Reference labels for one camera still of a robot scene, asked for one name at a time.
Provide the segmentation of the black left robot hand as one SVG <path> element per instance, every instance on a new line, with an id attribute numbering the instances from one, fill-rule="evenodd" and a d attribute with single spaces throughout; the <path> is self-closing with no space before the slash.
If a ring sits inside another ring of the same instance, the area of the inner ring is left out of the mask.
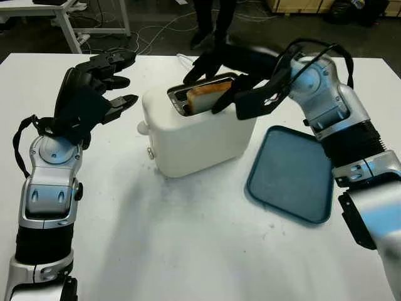
<path id="1" fill-rule="evenodd" d="M 91 142 L 91 131 L 98 124 L 120 118 L 122 112 L 138 100 L 125 95 L 107 100 L 103 94 L 127 88 L 130 80 L 116 74 L 135 63 L 132 51 L 106 52 L 67 70 L 56 99 L 51 130 L 73 145 L 85 150 Z"/>

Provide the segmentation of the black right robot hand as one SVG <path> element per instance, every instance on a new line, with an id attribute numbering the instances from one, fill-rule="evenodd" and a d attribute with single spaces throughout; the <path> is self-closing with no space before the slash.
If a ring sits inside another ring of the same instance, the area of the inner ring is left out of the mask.
<path id="1" fill-rule="evenodd" d="M 268 48 L 221 44 L 203 52 L 193 62 L 183 83 L 193 84 L 203 76 L 211 79 L 222 66 L 241 72 L 231 88 L 211 108 L 212 113 L 216 114 L 234 102 L 235 94 L 250 90 L 262 80 L 271 78 L 278 57 L 279 53 Z"/>

